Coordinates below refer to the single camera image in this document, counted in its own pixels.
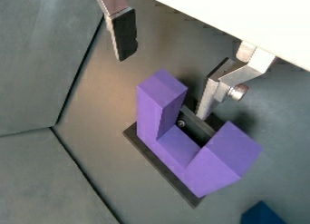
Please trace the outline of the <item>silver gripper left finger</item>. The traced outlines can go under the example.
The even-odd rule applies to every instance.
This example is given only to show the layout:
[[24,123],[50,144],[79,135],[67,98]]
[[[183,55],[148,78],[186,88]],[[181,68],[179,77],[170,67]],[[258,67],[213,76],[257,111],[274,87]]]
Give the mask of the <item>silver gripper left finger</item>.
[[138,49],[136,10],[126,0],[96,0],[104,13],[118,60],[126,60]]

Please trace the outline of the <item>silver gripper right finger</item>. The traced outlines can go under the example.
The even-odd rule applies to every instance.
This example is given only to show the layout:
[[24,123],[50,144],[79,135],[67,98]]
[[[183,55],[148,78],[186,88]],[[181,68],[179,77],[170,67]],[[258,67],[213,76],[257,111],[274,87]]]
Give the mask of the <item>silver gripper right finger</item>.
[[249,90],[243,83],[265,74],[277,59],[270,52],[247,42],[241,43],[237,58],[237,61],[226,58],[207,75],[195,111],[202,120],[210,116],[214,108],[226,97],[235,101],[242,99]]

